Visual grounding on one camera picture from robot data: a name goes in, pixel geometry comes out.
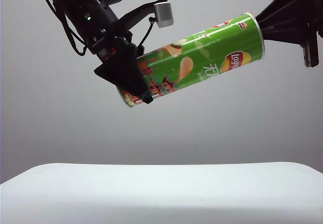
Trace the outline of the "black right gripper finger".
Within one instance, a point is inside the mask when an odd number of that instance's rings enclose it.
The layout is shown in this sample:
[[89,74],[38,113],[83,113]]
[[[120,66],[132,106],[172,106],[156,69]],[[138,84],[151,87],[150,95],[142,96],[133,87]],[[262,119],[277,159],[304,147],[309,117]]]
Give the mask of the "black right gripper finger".
[[256,16],[259,26],[307,26],[307,6],[304,0],[273,0]]
[[260,24],[264,40],[304,45],[307,41],[307,23]]

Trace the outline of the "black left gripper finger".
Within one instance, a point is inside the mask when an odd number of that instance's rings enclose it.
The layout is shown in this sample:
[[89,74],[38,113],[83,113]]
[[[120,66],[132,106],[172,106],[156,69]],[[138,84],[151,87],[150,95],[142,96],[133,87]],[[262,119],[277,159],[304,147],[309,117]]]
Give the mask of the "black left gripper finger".
[[136,45],[130,43],[104,48],[97,56],[102,61],[102,64],[94,70],[97,76],[128,91],[147,104],[153,101],[138,68]]

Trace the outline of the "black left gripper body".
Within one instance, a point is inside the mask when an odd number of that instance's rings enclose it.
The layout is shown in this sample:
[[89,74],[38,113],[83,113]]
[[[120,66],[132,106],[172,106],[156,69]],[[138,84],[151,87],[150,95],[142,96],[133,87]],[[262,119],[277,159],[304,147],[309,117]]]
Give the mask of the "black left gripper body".
[[85,46],[96,55],[104,49],[111,54],[123,55],[127,48],[132,48],[135,57],[138,57],[141,55],[141,46],[132,43],[130,29],[133,26],[133,23],[87,22],[85,24]]

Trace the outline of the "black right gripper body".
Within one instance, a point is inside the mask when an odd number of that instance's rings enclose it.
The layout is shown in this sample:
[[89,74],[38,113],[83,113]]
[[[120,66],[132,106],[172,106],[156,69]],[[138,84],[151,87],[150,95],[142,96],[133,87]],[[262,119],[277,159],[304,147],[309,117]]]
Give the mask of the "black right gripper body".
[[307,41],[300,45],[304,64],[314,68],[319,64],[317,37],[322,37],[322,0],[304,0],[307,6]]

